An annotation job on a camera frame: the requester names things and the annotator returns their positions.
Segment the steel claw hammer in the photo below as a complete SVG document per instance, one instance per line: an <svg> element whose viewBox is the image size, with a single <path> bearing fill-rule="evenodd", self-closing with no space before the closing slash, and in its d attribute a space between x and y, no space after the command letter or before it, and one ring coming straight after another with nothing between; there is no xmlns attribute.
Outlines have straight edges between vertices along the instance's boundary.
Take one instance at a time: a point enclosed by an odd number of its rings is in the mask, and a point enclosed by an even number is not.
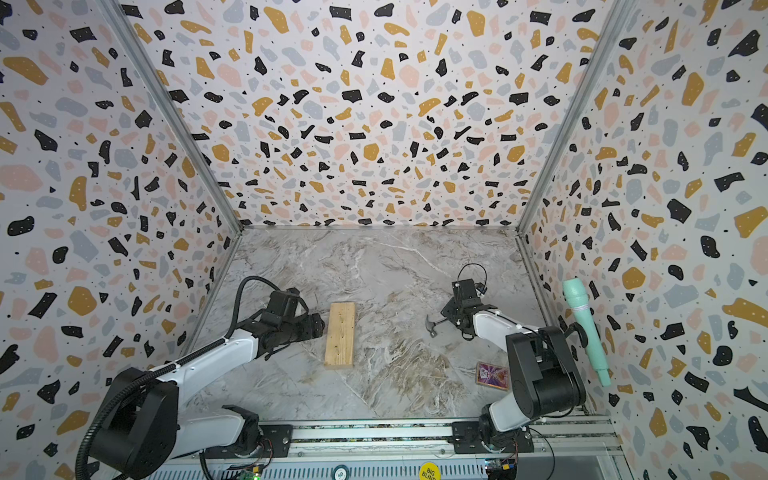
<svg viewBox="0 0 768 480"><path fill-rule="evenodd" d="M451 320L448 318L443 318L439 321L431 321L429 317L425 318L425 329L427 330L429 336L431 338L435 338L438 333L436 331L436 328L438 325L444 324L444 323L450 323Z"/></svg>

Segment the light wooden block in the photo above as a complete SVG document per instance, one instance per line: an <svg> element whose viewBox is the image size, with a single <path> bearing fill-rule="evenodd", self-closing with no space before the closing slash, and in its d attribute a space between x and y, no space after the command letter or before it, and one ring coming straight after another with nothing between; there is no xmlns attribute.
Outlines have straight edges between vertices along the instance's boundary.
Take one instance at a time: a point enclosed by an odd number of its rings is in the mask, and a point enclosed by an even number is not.
<svg viewBox="0 0 768 480"><path fill-rule="evenodd" d="M327 327L324 365L329 369L351 368L354 364L356 305L333 303Z"/></svg>

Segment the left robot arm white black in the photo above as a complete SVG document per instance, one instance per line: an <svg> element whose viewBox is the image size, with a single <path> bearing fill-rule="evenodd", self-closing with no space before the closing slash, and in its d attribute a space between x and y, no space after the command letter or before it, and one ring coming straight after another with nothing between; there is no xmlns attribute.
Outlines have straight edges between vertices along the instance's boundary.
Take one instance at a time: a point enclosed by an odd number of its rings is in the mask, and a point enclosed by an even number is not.
<svg viewBox="0 0 768 480"><path fill-rule="evenodd" d="M249 456L264 444L258 414L236 405L216 413L181 415L182 407L227 373L269 360L295 344L322 337L325 323L298 290L274 290L266 307L242 318L233 309L225 334L164 366L130 368L112 382L77 452L135 477L166 460L224 448Z"/></svg>

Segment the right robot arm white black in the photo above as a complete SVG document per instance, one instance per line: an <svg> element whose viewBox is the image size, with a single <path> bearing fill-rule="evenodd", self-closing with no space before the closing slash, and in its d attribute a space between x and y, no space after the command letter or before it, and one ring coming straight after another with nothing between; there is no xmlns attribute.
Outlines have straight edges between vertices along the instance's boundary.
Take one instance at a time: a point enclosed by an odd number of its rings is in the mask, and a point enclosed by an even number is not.
<svg viewBox="0 0 768 480"><path fill-rule="evenodd" d="M566 330L518 323L485 304L481 292L480 285L471 279L454 281L452 298L441 314L463 338L487 340L507 354L509 393L485 406L478 420L484 446L501 450L530 423L583 405L586 389L567 338L576 333L584 347L589 340L577 323Z"/></svg>

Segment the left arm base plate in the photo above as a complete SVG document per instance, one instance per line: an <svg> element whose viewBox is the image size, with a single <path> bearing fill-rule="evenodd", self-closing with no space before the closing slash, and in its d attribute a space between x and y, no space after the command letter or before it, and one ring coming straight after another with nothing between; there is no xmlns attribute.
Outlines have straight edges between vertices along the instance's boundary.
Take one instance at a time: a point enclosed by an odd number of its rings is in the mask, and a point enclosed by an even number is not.
<svg viewBox="0 0 768 480"><path fill-rule="evenodd" d="M247 427L234 444L206 450L207 459L235 459L255 462L286 458L292 443L294 427L291 424L260 424Z"/></svg>

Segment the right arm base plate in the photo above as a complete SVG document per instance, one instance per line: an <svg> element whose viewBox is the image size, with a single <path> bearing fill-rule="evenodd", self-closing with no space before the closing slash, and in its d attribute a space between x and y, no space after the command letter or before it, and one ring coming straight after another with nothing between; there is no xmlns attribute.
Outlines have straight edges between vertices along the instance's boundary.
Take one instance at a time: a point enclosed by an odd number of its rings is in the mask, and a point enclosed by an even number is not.
<svg viewBox="0 0 768 480"><path fill-rule="evenodd" d="M448 438L456 454L503 454L532 453L533 441L522 429L498 432L480 420L456 421L451 424Z"/></svg>

